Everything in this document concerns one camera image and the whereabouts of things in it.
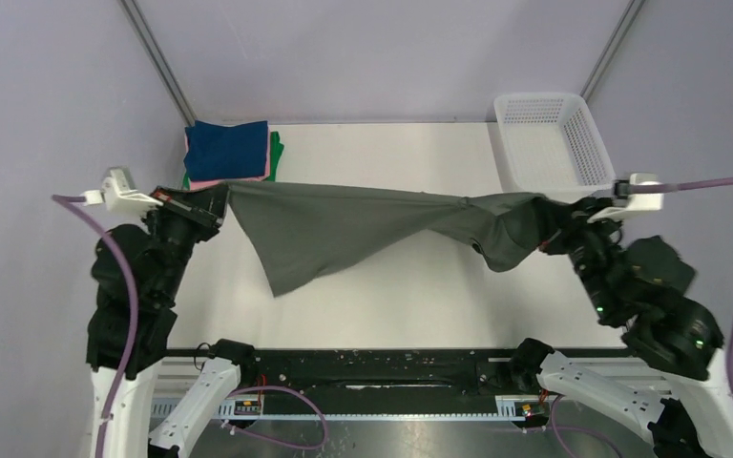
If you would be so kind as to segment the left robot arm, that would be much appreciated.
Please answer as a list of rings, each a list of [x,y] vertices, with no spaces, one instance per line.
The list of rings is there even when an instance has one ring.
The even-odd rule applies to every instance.
[[[228,208],[223,185],[199,191],[164,187],[145,196],[140,225],[104,231],[91,275],[96,310],[86,363],[94,390],[93,457],[187,457],[234,390],[258,379],[254,348],[220,339],[199,377],[155,429],[154,392],[177,320],[176,295],[194,248],[217,235]]]

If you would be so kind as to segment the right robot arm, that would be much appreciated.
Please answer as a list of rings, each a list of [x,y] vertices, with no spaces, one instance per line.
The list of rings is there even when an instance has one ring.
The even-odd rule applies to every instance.
[[[621,328],[627,349],[670,392],[613,381],[532,338],[510,359],[513,387],[578,401],[637,434],[658,457],[733,457],[725,339],[710,311],[686,295],[694,269],[658,236],[620,246],[608,198],[540,199],[535,207],[546,225],[540,250],[570,259],[598,322]]]

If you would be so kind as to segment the dark grey t-shirt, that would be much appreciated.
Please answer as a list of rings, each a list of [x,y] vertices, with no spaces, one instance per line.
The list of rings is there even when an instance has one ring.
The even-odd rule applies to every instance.
[[[233,182],[229,206],[279,297],[420,232],[465,244],[494,272],[513,269],[570,217],[540,194],[480,197],[288,182]]]

